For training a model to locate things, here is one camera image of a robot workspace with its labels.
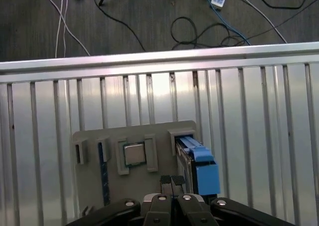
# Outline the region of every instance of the blue plastic clip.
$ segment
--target blue plastic clip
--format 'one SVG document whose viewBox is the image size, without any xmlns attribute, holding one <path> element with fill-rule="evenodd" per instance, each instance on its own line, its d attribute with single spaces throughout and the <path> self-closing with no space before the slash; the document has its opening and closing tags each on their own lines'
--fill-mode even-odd
<svg viewBox="0 0 319 226">
<path fill-rule="evenodd" d="M 186 136 L 180 138 L 183 142 L 184 151 L 189 154 L 192 151 L 194 155 L 198 193 L 200 195 L 214 195 L 220 193 L 218 165 L 216 164 L 211 151 L 200 144 L 192 137 Z"/>
</svg>

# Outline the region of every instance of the metal bolt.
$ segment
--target metal bolt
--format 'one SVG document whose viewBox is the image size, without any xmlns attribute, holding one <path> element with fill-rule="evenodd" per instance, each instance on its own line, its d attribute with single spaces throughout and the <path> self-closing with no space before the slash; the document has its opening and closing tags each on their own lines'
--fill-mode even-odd
<svg viewBox="0 0 319 226">
<path fill-rule="evenodd" d="M 190 200 L 190 199 L 191 199 L 191 196 L 189 196 L 189 195 L 184 195 L 184 196 L 183 196 L 183 199 L 185 199 L 185 200 Z"/>
<path fill-rule="evenodd" d="M 226 205 L 226 202 L 224 200 L 218 200 L 217 203 L 221 206 Z"/>
<path fill-rule="evenodd" d="M 128 202 L 125 203 L 125 205 L 128 206 L 128 207 L 129 207 L 129 206 L 133 206 L 133 205 L 134 205 L 134 202 L 128 201 Z"/>
</svg>

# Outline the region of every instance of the blue ram slot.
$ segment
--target blue ram slot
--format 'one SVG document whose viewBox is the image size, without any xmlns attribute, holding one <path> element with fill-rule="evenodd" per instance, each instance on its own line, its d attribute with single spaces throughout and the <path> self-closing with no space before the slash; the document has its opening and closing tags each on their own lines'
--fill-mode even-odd
<svg viewBox="0 0 319 226">
<path fill-rule="evenodd" d="M 192 137 L 181 137 L 180 140 L 189 154 L 192 151 L 197 176 L 198 193 L 200 195 L 214 195 L 220 193 L 218 165 L 209 149 Z"/>
<path fill-rule="evenodd" d="M 109 190 L 109 178 L 108 178 L 108 168 L 107 163 L 103 160 L 103 148 L 102 144 L 98 144 L 98 153 L 100 160 L 100 170 L 101 170 L 101 181 L 102 181 L 102 194 L 104 206 L 110 203 L 110 190 Z"/>
</svg>

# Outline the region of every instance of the aluminum rail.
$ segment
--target aluminum rail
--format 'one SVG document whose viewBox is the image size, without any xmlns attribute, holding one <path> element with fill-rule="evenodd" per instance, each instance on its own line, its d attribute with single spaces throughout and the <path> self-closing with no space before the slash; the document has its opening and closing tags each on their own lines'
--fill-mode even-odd
<svg viewBox="0 0 319 226">
<path fill-rule="evenodd" d="M 71 135 L 193 120 L 221 197 L 317 225 L 319 42 L 0 63 L 0 225 L 77 218 Z"/>
</svg>

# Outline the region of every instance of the black cable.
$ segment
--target black cable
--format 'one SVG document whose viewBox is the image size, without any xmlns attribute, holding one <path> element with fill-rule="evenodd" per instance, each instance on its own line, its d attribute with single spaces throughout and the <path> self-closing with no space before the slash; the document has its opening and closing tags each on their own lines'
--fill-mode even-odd
<svg viewBox="0 0 319 226">
<path fill-rule="evenodd" d="M 302 10 L 300 10 L 299 12 L 297 12 L 296 14 L 292 15 L 290 18 L 286 19 L 285 21 L 283 21 L 283 22 L 280 23 L 279 25 L 275 26 L 275 28 L 278 28 L 278 27 L 280 27 L 281 25 L 287 23 L 288 21 L 290 21 L 291 19 L 293 19 L 294 17 L 296 17 L 297 15 L 299 15 L 300 13 L 302 13 L 304 10 L 306 10 L 307 8 L 309 8 L 311 5 L 313 5 L 313 4 L 316 3 L 317 1 L 318 1 L 318 0 L 312 1 L 312 2 L 309 3 L 305 8 L 303 8 Z M 262 32 L 262 33 L 259 33 L 259 34 L 257 34 L 257 35 L 253 35 L 253 36 L 247 38 L 247 40 L 252 39 L 252 38 L 255 38 L 255 37 L 258 37 L 258 36 L 260 36 L 260 35 L 263 35 L 263 34 L 269 32 L 269 31 L 271 31 L 271 30 L 273 30 L 273 29 L 274 29 L 274 27 L 271 28 L 271 29 L 269 29 L 269 30 L 266 30 L 266 31 L 264 31 L 264 32 Z M 238 45 L 241 44 L 242 42 L 244 42 L 244 41 L 241 41 L 241 42 L 235 44 L 235 46 L 238 46 Z"/>
<path fill-rule="evenodd" d="M 272 9 L 286 9 L 286 10 L 298 10 L 300 8 L 302 8 L 306 2 L 306 0 L 303 0 L 300 6 L 274 6 L 274 5 L 270 5 L 269 3 L 266 2 L 266 0 L 262 0 L 263 3 L 272 8 Z"/>
<path fill-rule="evenodd" d="M 192 28 L 193 28 L 193 32 L 194 32 L 194 39 L 192 40 L 187 40 L 187 41 L 181 41 L 181 40 L 178 40 L 176 39 L 176 37 L 174 36 L 174 33 L 173 33 L 173 27 L 174 25 L 176 24 L 176 22 L 178 20 L 187 20 Z M 224 28 L 227 32 L 227 37 L 225 37 L 222 42 L 218 45 L 208 45 L 208 44 L 202 44 L 202 43 L 198 43 L 198 39 L 206 32 L 208 31 L 209 29 L 212 29 L 214 27 L 218 27 L 218 26 L 221 26 L 222 28 Z M 185 17 L 185 16 L 181 16 L 181 17 L 178 17 L 176 18 L 171 26 L 170 26 L 170 35 L 171 37 L 173 38 L 173 40 L 176 42 L 176 44 L 173 46 L 172 50 L 176 49 L 179 45 L 193 45 L 193 49 L 195 48 L 216 48 L 216 47 L 230 47 L 230 46 L 234 46 L 234 45 L 244 45 L 245 44 L 245 41 L 244 42 L 240 42 L 240 39 L 244 39 L 243 37 L 239 36 L 239 35 L 230 35 L 230 32 L 233 32 L 232 30 L 230 30 L 225 24 L 223 23 L 214 23 L 214 24 L 211 24 L 209 26 L 207 26 L 200 34 L 198 34 L 198 31 L 197 31 L 197 28 L 196 28 L 196 25 L 195 23 L 192 21 L 192 19 L 188 18 L 188 17 Z M 229 45 L 229 40 L 235 40 L 237 43 L 234 44 L 234 45 Z"/>
<path fill-rule="evenodd" d="M 143 46 L 143 44 L 142 44 L 142 42 L 140 41 L 139 37 L 135 34 L 135 32 L 130 28 L 129 25 L 127 25 L 125 22 L 123 22 L 123 21 L 121 21 L 121 20 L 118 20 L 118 19 L 116 19 L 116 18 L 110 16 L 109 14 L 107 14 L 107 13 L 98 5 L 98 3 L 97 3 L 96 0 L 93 0 L 93 1 L 94 1 L 95 5 L 97 6 L 97 8 L 98 8 L 106 17 L 108 17 L 109 19 L 111 19 L 111 20 L 113 20 L 113 21 L 116 21 L 116 22 L 118 22 L 118 23 L 120 23 L 120 24 L 126 26 L 126 27 L 133 33 L 133 35 L 135 36 L 136 40 L 138 40 L 138 42 L 139 42 L 141 48 L 143 49 L 143 51 L 146 51 L 145 48 L 144 48 L 144 46 Z"/>
</svg>

